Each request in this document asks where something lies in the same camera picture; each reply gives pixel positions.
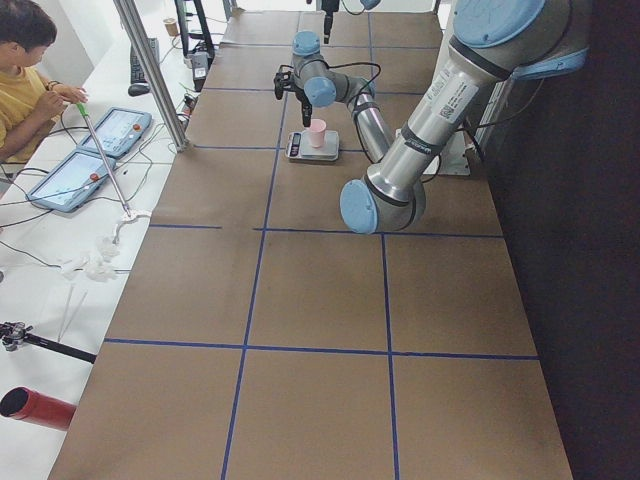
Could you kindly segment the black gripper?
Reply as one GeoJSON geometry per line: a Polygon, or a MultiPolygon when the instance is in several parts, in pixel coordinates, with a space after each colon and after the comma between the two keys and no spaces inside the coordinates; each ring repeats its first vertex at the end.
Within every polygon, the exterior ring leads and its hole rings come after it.
{"type": "Polygon", "coordinates": [[[274,95],[277,100],[282,100],[285,92],[293,93],[298,101],[301,101],[301,115],[304,127],[311,126],[312,105],[308,99],[304,89],[296,83],[294,75],[294,67],[291,65],[281,64],[273,78],[274,95]]]}

